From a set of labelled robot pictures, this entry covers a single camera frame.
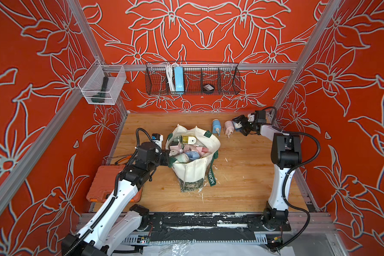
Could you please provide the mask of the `blue pencil sharpener pink cap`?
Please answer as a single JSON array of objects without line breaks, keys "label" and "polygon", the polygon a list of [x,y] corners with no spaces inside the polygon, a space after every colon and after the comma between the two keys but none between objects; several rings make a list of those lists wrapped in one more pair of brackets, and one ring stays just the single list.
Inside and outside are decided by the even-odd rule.
[{"label": "blue pencil sharpener pink cap", "polygon": [[212,121],[212,133],[220,136],[221,135],[221,129],[222,129],[221,122],[218,119],[214,119]]}]

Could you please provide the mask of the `white canvas tote bag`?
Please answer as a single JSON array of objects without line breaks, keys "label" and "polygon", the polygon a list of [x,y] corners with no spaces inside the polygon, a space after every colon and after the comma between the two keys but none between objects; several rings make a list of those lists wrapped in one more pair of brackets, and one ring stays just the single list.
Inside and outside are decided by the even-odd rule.
[{"label": "white canvas tote bag", "polygon": [[[197,139],[196,144],[187,145],[181,143],[182,135],[191,135]],[[172,133],[169,134],[165,149],[169,151],[168,166],[174,171],[180,185],[181,192],[192,192],[203,188],[205,176],[210,175],[208,181],[211,186],[216,185],[213,176],[213,162],[218,158],[220,141],[210,131],[195,127],[187,129],[182,125],[177,125]],[[175,156],[196,151],[200,154],[200,159],[189,161],[189,163],[179,163]]]}]

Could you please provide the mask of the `light blue box in basket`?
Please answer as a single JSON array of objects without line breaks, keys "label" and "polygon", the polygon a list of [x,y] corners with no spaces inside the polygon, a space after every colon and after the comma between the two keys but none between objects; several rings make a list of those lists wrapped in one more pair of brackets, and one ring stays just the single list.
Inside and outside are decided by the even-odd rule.
[{"label": "light blue box in basket", "polygon": [[183,79],[183,67],[175,66],[173,68],[175,75],[175,91],[178,94],[183,94],[185,91],[184,79]]}]

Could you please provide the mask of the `light blue small sharpener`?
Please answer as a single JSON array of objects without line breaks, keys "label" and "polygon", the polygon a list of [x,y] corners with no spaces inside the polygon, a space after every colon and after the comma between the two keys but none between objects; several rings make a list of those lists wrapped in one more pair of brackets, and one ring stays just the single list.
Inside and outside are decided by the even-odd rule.
[{"label": "light blue small sharpener", "polygon": [[190,161],[198,160],[201,157],[200,154],[196,151],[187,151],[186,155],[188,156]]}]

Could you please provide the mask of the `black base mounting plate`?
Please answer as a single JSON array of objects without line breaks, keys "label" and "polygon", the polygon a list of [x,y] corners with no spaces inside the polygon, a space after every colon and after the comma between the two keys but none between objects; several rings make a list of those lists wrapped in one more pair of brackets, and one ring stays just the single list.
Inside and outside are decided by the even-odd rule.
[{"label": "black base mounting plate", "polygon": [[246,228],[272,232],[263,225],[262,213],[253,212],[151,212],[147,223],[152,231],[165,228]]}]

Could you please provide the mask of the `clear plastic wall bin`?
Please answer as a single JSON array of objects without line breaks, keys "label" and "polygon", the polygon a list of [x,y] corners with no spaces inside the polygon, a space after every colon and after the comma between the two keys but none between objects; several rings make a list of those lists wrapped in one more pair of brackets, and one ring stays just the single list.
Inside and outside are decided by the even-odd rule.
[{"label": "clear plastic wall bin", "polygon": [[122,65],[103,65],[96,59],[78,86],[88,104],[115,105],[126,81]]}]

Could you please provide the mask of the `red plastic tool case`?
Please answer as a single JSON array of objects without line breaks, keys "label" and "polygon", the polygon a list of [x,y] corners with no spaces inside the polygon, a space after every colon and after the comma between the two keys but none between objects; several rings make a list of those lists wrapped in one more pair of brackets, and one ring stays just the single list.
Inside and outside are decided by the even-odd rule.
[{"label": "red plastic tool case", "polygon": [[104,203],[114,189],[116,175],[124,165],[102,165],[98,168],[86,199],[89,202]]}]

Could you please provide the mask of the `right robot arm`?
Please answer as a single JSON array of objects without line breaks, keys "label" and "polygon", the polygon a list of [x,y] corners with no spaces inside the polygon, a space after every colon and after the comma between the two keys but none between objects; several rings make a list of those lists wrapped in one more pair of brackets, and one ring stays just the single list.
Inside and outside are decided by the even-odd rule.
[{"label": "right robot arm", "polygon": [[[268,110],[277,111],[275,107],[266,107],[247,116],[240,115],[234,118],[233,122],[236,131],[244,136],[261,135],[272,142],[271,161],[274,164],[275,174],[272,193],[263,211],[262,225],[264,229],[274,231],[288,221],[289,208],[307,212],[289,203],[291,181],[296,169],[314,161],[319,156],[321,145],[308,133],[282,130],[274,125],[274,118],[270,122],[267,121]],[[316,145],[314,155],[305,161],[301,149],[302,137],[311,139]]]}]

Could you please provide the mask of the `small black item in basket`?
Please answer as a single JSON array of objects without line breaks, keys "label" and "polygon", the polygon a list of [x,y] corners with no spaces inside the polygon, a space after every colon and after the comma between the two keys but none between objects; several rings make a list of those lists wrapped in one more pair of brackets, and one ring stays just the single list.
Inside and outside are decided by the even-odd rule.
[{"label": "small black item in basket", "polygon": [[206,84],[202,86],[202,92],[211,94],[215,91],[215,87],[213,87],[211,84]]}]

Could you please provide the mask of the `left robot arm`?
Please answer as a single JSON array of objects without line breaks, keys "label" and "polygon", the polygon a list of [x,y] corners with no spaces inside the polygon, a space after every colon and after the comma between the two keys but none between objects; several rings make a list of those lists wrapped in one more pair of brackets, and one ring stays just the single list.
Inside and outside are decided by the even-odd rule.
[{"label": "left robot arm", "polygon": [[153,175],[161,165],[168,165],[167,151],[162,149],[149,135],[146,142],[140,141],[135,131],[137,145],[135,151],[116,175],[114,189],[100,210],[85,224],[77,234],[67,235],[61,244],[64,256],[112,256],[124,254],[118,247],[136,230],[146,230],[149,225],[149,210],[138,204],[133,205],[123,218],[125,207],[141,191],[144,184],[152,181]]}]

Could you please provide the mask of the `dark green tool in bin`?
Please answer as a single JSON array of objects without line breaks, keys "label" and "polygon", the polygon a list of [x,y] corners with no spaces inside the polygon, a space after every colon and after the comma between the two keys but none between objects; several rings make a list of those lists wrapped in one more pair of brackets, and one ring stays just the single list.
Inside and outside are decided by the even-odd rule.
[{"label": "dark green tool in bin", "polygon": [[107,85],[108,85],[108,80],[109,80],[109,78],[107,76],[105,76],[103,78],[100,92],[98,92],[96,95],[94,95],[91,98],[91,101],[93,103],[104,103],[105,102],[105,99],[106,99],[105,95],[106,95],[106,89],[107,89]]}]

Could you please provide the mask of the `white round pencil sharpener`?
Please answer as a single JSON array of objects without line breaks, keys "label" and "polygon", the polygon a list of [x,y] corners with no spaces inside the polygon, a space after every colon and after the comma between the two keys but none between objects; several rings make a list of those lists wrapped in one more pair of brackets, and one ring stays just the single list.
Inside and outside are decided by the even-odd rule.
[{"label": "white round pencil sharpener", "polygon": [[186,153],[182,153],[182,154],[175,156],[175,159],[179,163],[182,163],[182,164],[189,163],[189,161],[190,161],[190,158],[188,157],[188,155]]}]

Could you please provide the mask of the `yellow pencil sharpener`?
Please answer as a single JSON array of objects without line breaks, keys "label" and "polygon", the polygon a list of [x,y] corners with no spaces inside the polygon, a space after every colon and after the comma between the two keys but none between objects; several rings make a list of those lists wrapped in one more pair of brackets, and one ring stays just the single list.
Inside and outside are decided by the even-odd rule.
[{"label": "yellow pencil sharpener", "polygon": [[194,145],[196,144],[197,139],[194,136],[191,135],[182,135],[181,136],[181,143],[187,144],[187,145]]}]

